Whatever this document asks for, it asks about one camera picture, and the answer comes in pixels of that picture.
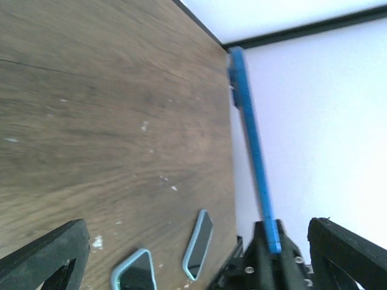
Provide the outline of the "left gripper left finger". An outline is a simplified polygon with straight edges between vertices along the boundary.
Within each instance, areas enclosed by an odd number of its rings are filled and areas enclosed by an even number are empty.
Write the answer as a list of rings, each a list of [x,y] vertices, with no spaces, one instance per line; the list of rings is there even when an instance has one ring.
[[[69,221],[1,259],[1,289],[79,289],[90,252],[83,219]]]

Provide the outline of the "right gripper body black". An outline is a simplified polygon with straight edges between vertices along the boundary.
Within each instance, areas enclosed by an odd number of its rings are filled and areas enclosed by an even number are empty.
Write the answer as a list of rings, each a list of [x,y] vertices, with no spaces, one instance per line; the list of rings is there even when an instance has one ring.
[[[295,243],[286,235],[281,220],[276,221],[282,251],[268,250],[263,222],[256,222],[253,239],[243,250],[243,239],[209,283],[209,289],[314,289],[314,272],[305,264]]]

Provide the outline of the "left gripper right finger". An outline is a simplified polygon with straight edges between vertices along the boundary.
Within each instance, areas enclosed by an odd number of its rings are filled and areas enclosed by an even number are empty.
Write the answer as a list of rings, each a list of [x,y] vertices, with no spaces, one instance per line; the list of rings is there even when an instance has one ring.
[[[386,250],[327,218],[308,226],[317,289],[386,289]]]

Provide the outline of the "blue phone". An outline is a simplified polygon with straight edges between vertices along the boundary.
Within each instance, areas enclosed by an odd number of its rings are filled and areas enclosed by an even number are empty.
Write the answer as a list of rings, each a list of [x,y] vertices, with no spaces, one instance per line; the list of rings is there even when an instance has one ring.
[[[249,87],[247,65],[241,47],[228,49],[229,82],[232,87],[232,96],[235,107],[239,110],[244,138],[249,156],[250,171],[255,186],[255,195],[258,207],[261,209],[265,232],[265,241],[271,254],[280,254],[282,251],[279,230],[273,214],[270,190],[267,182],[264,159],[261,150],[259,130],[256,124],[253,99]]]

